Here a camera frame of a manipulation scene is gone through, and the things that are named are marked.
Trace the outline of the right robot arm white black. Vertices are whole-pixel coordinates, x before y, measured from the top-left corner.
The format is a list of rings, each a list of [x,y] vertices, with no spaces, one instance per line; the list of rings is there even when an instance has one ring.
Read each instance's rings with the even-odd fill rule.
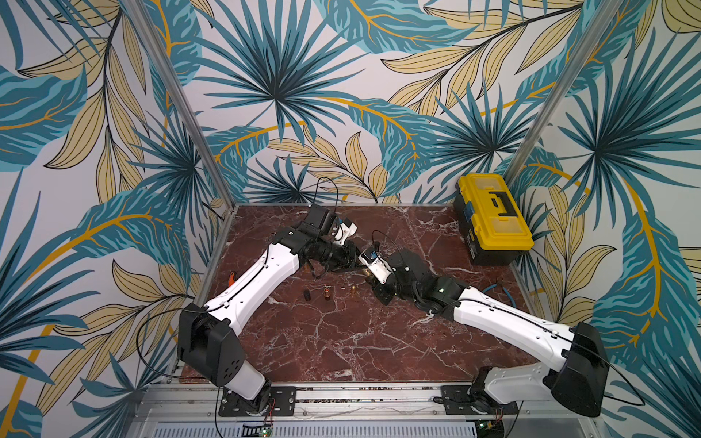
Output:
[[[463,408],[495,414],[515,403],[546,401],[580,416],[600,415],[610,365],[590,324],[569,327],[537,318],[454,277],[436,275],[408,250],[384,259],[370,247],[358,260],[370,271],[368,281],[381,303],[411,301],[428,315],[487,332],[536,359],[526,366],[482,368],[458,399]]]

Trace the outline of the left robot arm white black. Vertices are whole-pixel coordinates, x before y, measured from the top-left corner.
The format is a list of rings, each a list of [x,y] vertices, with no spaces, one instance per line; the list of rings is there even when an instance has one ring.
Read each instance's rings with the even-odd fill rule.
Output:
[[[180,315],[178,359],[218,388],[233,392],[260,411],[270,398],[270,382],[247,360],[238,336],[271,293],[300,267],[317,260],[328,272],[356,268],[357,226],[344,220],[327,238],[304,224],[286,227],[238,281],[200,307]]]

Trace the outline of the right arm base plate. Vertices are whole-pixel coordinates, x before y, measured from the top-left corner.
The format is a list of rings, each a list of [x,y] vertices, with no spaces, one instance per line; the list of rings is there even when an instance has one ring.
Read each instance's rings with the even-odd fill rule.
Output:
[[[446,415],[502,416],[518,412],[518,404],[500,404],[485,392],[471,390],[469,385],[444,385],[440,387],[440,399]]]

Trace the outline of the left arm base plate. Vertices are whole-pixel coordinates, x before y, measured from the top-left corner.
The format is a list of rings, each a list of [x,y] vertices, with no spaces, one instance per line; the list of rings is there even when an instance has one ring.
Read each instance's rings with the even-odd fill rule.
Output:
[[[277,417],[294,415],[298,388],[295,386],[264,386],[253,400],[226,390],[221,397],[217,414],[224,418],[248,418],[272,414]]]

